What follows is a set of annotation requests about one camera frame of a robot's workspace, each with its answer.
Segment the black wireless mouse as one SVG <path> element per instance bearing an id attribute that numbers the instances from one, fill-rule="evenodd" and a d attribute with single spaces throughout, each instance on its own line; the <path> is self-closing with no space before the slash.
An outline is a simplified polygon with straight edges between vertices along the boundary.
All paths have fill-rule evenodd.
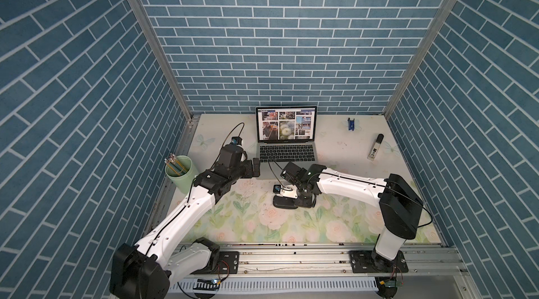
<path id="1" fill-rule="evenodd" d="M 282 197 L 275 195 L 273 198 L 273 206 L 278 209 L 297 209 L 298 205 L 296 204 L 296 199 L 290 197 Z"/>

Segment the silver laptop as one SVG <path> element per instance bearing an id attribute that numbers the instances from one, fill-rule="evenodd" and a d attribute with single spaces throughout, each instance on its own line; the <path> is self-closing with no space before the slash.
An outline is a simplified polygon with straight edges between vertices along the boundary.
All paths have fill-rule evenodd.
<path id="1" fill-rule="evenodd" d="M 258 107 L 255 113 L 261 180 L 273 179 L 289 162 L 306 169 L 317 162 L 317 107 Z"/>

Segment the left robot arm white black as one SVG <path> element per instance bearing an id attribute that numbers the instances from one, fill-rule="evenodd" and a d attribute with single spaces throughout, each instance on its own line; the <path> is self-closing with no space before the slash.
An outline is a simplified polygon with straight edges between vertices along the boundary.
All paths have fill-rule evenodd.
<path id="1" fill-rule="evenodd" d="M 115 251 L 110 293 L 118 298 L 164 298 L 172 284 L 193 272 L 215 270 L 220 247 L 212 241 L 200 238 L 181 252 L 176 249 L 239 179 L 258 178 L 260 165 L 240 145 L 223 146 L 217 162 L 194 178 L 186 198 L 154 230 Z"/>

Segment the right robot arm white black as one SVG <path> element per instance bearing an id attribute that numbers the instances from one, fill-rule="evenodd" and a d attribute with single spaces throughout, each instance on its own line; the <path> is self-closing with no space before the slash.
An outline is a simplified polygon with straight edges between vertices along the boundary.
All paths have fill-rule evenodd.
<path id="1" fill-rule="evenodd" d="M 400 248 L 415 238 L 422 212 L 427 209 L 410 185 L 397 174 L 366 178 L 338 172 L 321 164 L 304 169 L 289 162 L 280 177 L 285 184 L 273 186 L 273 205 L 280 209 L 313 208 L 321 194 L 355 199 L 380 211 L 384 227 L 373 251 L 363 257 L 369 272 L 399 270 Z"/>

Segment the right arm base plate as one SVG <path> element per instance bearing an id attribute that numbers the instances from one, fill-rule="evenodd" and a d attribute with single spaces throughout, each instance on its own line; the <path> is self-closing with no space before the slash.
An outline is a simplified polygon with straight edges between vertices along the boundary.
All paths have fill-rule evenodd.
<path id="1" fill-rule="evenodd" d="M 402 251 L 398 251 L 396 258 L 391 261 L 379 256 L 375 251 L 367 250 L 350 251 L 349 256 L 352 272 L 355 274 L 408 272 L 408 265 Z"/>

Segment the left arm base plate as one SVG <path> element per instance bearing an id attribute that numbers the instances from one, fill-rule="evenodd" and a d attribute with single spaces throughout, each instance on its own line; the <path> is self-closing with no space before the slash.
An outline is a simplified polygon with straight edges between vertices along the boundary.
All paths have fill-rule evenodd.
<path id="1" fill-rule="evenodd" d="M 239 252 L 221 251 L 216 257 L 211 257 L 209 265 L 199 270 L 199 275 L 236 275 L 239 269 Z"/>

